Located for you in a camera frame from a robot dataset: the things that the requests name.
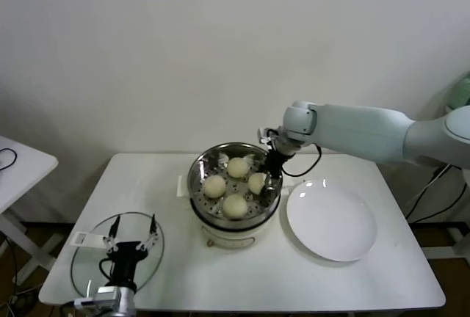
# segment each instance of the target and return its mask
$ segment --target white table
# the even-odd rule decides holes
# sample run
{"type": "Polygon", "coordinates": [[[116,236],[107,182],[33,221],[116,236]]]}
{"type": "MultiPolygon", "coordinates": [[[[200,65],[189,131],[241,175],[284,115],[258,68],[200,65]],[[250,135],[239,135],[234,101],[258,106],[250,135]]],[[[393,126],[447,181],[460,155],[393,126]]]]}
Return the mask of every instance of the white table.
{"type": "MultiPolygon", "coordinates": [[[[55,259],[48,255],[48,252],[52,251],[63,237],[54,234],[41,249],[24,234],[26,228],[13,216],[7,216],[4,212],[49,174],[57,166],[57,159],[0,136],[0,149],[3,148],[13,149],[18,158],[11,167],[0,172],[0,231],[32,256],[30,262],[18,273],[16,283],[21,285],[38,266],[51,270],[55,259]]],[[[0,153],[0,167],[9,164],[13,159],[14,155],[10,151],[0,153]]],[[[0,254],[5,251],[6,246],[7,244],[3,243],[0,254]]]]}
{"type": "MultiPolygon", "coordinates": [[[[269,232],[252,247],[207,247],[188,201],[176,196],[177,179],[191,154],[117,154],[73,232],[88,231],[112,214],[155,213],[165,235],[162,263],[137,293],[141,310],[359,311],[440,307],[445,296],[375,164],[326,155],[305,178],[334,178],[367,200],[378,225],[372,251],[354,263],[312,255],[292,236],[285,198],[269,232]]],[[[287,170],[301,172],[315,155],[298,155],[287,170]]],[[[70,281],[74,248],[66,244],[39,298],[59,305],[79,297],[70,281]]]]}

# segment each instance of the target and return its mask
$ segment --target white wall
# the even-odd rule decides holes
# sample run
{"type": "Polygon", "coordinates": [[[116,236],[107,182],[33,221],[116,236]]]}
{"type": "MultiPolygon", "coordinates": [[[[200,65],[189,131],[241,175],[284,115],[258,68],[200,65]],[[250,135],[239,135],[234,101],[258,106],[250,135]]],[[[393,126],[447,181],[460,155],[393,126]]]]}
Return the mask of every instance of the white wall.
{"type": "Polygon", "coordinates": [[[15,209],[73,221],[113,153],[255,142],[298,98],[430,117],[469,58],[468,0],[0,0],[1,133],[59,159],[15,209]]]}

